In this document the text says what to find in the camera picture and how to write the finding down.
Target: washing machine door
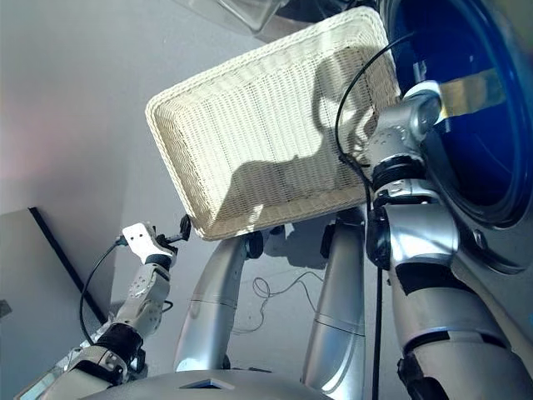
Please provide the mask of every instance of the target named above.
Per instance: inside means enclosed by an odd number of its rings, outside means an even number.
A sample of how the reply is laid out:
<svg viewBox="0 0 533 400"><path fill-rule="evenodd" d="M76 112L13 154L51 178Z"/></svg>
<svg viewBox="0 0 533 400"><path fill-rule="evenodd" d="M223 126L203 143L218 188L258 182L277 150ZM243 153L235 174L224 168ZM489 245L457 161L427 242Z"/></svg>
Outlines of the washing machine door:
<svg viewBox="0 0 533 400"><path fill-rule="evenodd" d="M402 89L494 70L505 101L437 125L424 143L431 178L461 229L461 259L533 342L533 2L381 0Z"/></svg>

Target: black cable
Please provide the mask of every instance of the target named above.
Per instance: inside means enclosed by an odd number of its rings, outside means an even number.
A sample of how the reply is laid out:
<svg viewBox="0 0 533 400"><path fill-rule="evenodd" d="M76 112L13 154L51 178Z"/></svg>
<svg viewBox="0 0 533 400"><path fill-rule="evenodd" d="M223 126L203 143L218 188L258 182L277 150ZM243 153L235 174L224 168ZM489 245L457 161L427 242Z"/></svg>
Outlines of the black cable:
<svg viewBox="0 0 533 400"><path fill-rule="evenodd" d="M161 313L166 313L167 311L169 311L172 307L174 307L174 303L171 302L170 300L165 300L164 301L165 304L168 304L168 307L167 308L163 308Z"/></svg>
<svg viewBox="0 0 533 400"><path fill-rule="evenodd" d="M301 280L303 277L305 277L306 275L312 275L314 276L316 279L318 279L319 281L321 282L324 282L324 279L322 279L321 277L319 277L316 273L314 273L313 271L307 271L307 272L304 272L302 275L300 275L299 277L297 277L294 281L292 281L292 283L287 286L285 289L283 290L280 290L279 292L273 292L271 289L270 289L270 285L268 284L267 280L263 277L256 277L253 282L252 282L252 290L253 292L256 294L256 296L258 296L259 298L262 298L263 299L263 303L261 304L261 307L259 308L259 313L261 315L261 321L259 322L259 324L256 326L256 327L253 327L252 329L240 329L240 328L236 328L233 330L233 333L235 333L236 335L242 335L242 334L245 334L245 333L252 333L252 332L255 332L255 331L258 331L262 326L263 326L263 323L265 322L265 307L267 306L267 303L268 303L268 300L270 300L271 298L275 297L275 296L279 296L280 294L283 294L283 293L286 293L288 292L289 290L291 290L291 288L293 288L297 283L300 283L302 286L303 286L303 290L306 292L306 296L307 296L307 301L309 302L309 304L311 305L311 308L313 309L313 311L316 313L316 307L315 305L313 304L313 301L311 300L311 296L309 295L309 291L307 290L307 286L306 284ZM262 282L264 285L265 285L265 288L261 288L259 286L259 282Z"/></svg>
<svg viewBox="0 0 533 400"><path fill-rule="evenodd" d="M397 40L387 44L382 50L377 52L366 64L361 68L361 70L356 74L356 76L351 80L348 89L344 92L342 96L341 103L339 104L339 109L336 114L335 120L335 143L337 151L339 152L339 159L342 163L345 163L349 168L351 168L357 176L362 180L363 186L365 187L365 199L366 199L366 215L371 211L371 182L366 177L365 173L362 170L359 162L350 154L345 153L342 150L341 141L339 139L339 123L341 121L342 109L350 91L356 86L359 79L362 77L363 73L377 60L381 55L391 50L393 47L411 40L418 32L407 33L407 35L398 38ZM381 268L377 269L377 285L376 285L376 333L374 341L374 365L372 367L372 399L377 400L379 394L379 381L380 381L380 356L381 356L381 315L382 309L381 304L383 301L383 271Z"/></svg>
<svg viewBox="0 0 533 400"><path fill-rule="evenodd" d="M89 273L89 276L87 278L87 281L85 281L85 284L83 285L82 295L80 296L80 304L78 309L78 318L80 320L80 328L82 329L83 336L85 339L89 342L89 344L92 346L94 345L94 341L91 339L91 335L89 335L89 332L87 331L87 327L85 326L85 321L83 320L83 300L85 300L85 296L87 294L87 290L89 288L89 283L91 283L92 276L94 273L98 270L100 265L102 265L103 261L106 259L106 257L119 245L121 244L119 242L120 239L116 240L113 245L106 250L106 252L100 257L100 259L94 264L94 268L92 269L91 273Z"/></svg>

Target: wicker basket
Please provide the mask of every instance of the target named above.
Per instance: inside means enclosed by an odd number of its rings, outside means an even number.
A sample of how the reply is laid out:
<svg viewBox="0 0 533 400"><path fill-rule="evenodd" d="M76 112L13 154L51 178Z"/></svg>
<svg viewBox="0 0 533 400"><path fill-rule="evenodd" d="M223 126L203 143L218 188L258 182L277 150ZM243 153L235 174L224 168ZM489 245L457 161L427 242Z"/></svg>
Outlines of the wicker basket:
<svg viewBox="0 0 533 400"><path fill-rule="evenodd" d="M236 57L156 95L146 115L159 151L206 240L361 203L336 154L341 95L387 44L379 15L359 7ZM390 54L356 85L341 142L356 157L376 113L399 94Z"/></svg>

